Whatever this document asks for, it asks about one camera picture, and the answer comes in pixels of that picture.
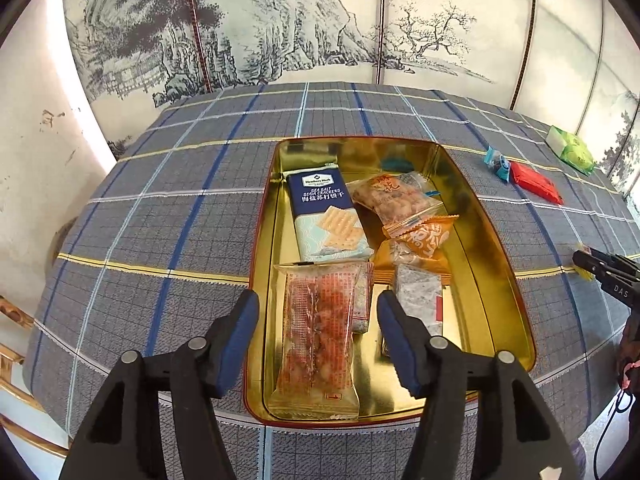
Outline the person's right hand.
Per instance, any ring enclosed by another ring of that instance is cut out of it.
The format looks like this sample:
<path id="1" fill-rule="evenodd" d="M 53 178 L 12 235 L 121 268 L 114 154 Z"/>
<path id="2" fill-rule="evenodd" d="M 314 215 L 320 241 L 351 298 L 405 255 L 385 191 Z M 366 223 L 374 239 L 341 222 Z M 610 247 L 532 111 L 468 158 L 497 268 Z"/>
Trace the person's right hand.
<path id="1" fill-rule="evenodd" d="M 639 354 L 639 315 L 633 313 L 625 324 L 616 358 L 618 384 L 626 393 L 639 393 Z"/>

